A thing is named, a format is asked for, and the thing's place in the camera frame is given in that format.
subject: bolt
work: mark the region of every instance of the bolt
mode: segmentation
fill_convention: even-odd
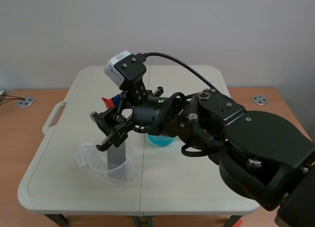
[[[307,167],[303,167],[303,169],[302,169],[303,174],[306,174],[309,171],[310,171],[310,169],[308,169]]]
[[[120,123],[123,120],[121,115],[116,116],[116,122]]]
[[[208,100],[210,98],[210,94],[209,93],[198,93],[197,97],[199,100]]]
[[[195,113],[190,113],[190,114],[188,115],[188,119],[189,119],[190,121],[197,120],[197,119],[198,119],[198,115],[195,114]]]
[[[262,162],[261,162],[261,161],[258,161],[258,160],[256,160],[256,159],[251,159],[251,158],[249,158],[249,159],[248,159],[248,163],[249,163],[249,165],[252,166],[252,167],[260,167]]]

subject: robotic arm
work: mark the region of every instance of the robotic arm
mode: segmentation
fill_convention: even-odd
[[[185,96],[161,97],[163,88],[146,90],[142,77],[149,56],[173,60],[210,88]],[[311,226],[315,214],[315,144],[292,123],[262,111],[247,111],[220,93],[191,67],[161,53],[113,57],[105,73],[123,92],[119,105],[91,114],[107,136],[100,151],[118,147],[133,130],[151,135],[178,136],[188,157],[208,156],[220,167],[223,181],[236,193],[257,201],[268,211],[280,205],[279,226]],[[128,118],[124,109],[132,109]]]

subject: black cable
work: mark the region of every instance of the black cable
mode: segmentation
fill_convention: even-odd
[[[194,95],[196,95],[196,93],[187,95],[186,100],[193,98]]]
[[[185,144],[184,146],[182,146],[182,149],[181,149],[182,154],[186,157],[205,157],[205,156],[213,154],[214,152],[217,152],[216,150],[213,150],[213,149],[191,152],[191,151],[187,151],[188,148],[190,148],[190,146]]]
[[[172,57],[172,56],[169,56],[169,55],[163,54],[163,53],[158,53],[158,52],[144,53],[143,56],[145,58],[147,58],[149,56],[159,56],[159,57],[163,57],[163,58],[169,59],[171,61],[174,61],[174,62],[178,63],[179,65],[183,66],[184,68],[188,69],[191,73],[193,73],[195,76],[197,76],[201,81],[203,81],[205,84],[207,84],[210,88],[216,90],[216,92],[219,93],[220,95],[222,95],[224,98],[226,98],[230,101],[234,101],[232,98],[222,94],[215,86],[213,86],[207,79],[205,79],[203,76],[201,76],[201,74],[196,72],[189,65],[185,64],[184,62],[180,61],[179,59],[177,59],[175,57]]]
[[[5,95],[4,97],[15,97],[15,98],[19,98],[19,99],[25,100],[24,97],[17,97],[17,96],[11,96],[11,95]]]
[[[24,99],[21,99],[21,98],[6,98],[6,99],[0,100],[0,102],[1,102],[1,101],[4,101],[4,100],[12,100],[12,99],[24,100]]]
[[[7,100],[4,103],[1,103],[0,106],[3,105],[3,104],[6,104],[7,102],[12,101],[12,100],[20,100],[20,98],[13,98],[13,99]]]

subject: gray object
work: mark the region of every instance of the gray object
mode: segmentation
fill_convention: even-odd
[[[257,105],[266,105],[268,103],[268,99],[263,95],[252,96],[252,101]]]
[[[23,107],[28,107],[34,103],[34,98],[33,97],[26,97],[24,100],[21,99],[18,102],[18,107],[23,108]]]
[[[111,58],[106,67],[104,68],[104,72],[105,74],[118,86],[120,87],[125,78],[116,70],[116,68],[114,67],[114,65],[116,63],[118,63],[119,61],[121,61],[123,58],[127,57],[131,55],[129,51],[123,51],[122,53],[114,56],[113,58]]]
[[[195,114],[195,113],[190,113],[190,114],[188,115],[188,119],[189,119],[190,121],[197,120],[197,119],[198,119],[198,115]]]

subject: wire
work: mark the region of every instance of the wire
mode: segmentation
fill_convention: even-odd
[[[7,102],[12,101],[12,100],[20,100],[20,98],[13,98],[13,99],[7,100],[4,103],[1,103],[0,106],[2,106],[3,104],[6,104]]]
[[[216,90],[216,92],[220,95],[222,95],[224,98],[230,100],[230,101],[234,101],[232,98],[222,94],[215,86],[213,86],[213,84],[211,84],[207,79],[205,79],[203,76],[201,76],[201,74],[199,74],[198,72],[196,72],[193,68],[191,68],[189,65],[187,65],[186,63],[180,61],[179,59],[169,56],[167,54],[163,54],[163,53],[158,53],[158,52],[149,52],[149,53],[144,53],[143,54],[145,58],[149,57],[149,56],[159,56],[159,57],[163,57],[166,59],[169,59],[171,61],[174,61],[176,63],[178,63],[179,65],[183,66],[184,68],[188,69],[191,73],[193,73],[195,76],[197,76],[202,82],[204,82],[205,84],[207,84],[207,86],[209,86],[210,88]]]
[[[15,98],[19,98],[19,99],[25,100],[24,97],[17,97],[17,96],[11,96],[11,95],[5,95],[5,97],[15,97]]]
[[[196,95],[196,94],[197,94],[197,93],[187,95],[187,96],[186,96],[186,100],[193,98],[193,96]]]
[[[1,101],[4,101],[4,100],[12,100],[12,99],[24,100],[24,99],[21,99],[21,98],[6,98],[6,99],[0,100],[0,102],[1,102]]]

